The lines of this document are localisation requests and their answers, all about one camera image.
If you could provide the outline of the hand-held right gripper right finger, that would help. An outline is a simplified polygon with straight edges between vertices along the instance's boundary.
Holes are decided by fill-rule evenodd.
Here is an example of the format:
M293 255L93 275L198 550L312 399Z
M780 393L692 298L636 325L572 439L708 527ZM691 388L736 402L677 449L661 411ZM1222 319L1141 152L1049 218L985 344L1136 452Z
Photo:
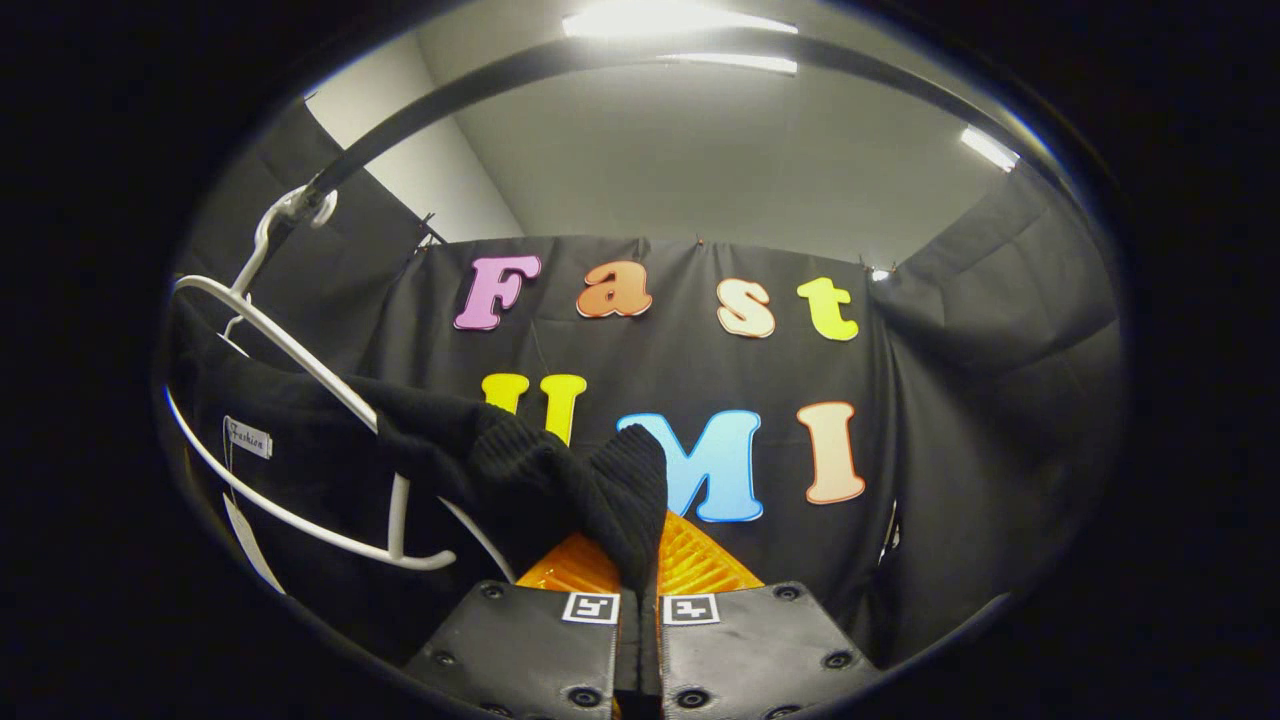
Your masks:
M780 719L883 676L803 583L762 582L672 512L655 569L663 719Z

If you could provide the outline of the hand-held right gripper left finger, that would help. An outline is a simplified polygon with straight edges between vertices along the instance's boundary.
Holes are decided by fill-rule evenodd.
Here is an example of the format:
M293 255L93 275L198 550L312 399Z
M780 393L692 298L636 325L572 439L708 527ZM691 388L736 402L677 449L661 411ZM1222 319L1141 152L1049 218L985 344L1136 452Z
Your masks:
M407 662L420 684L503 719L622 719L641 688L637 602L572 534L516 582L479 582Z

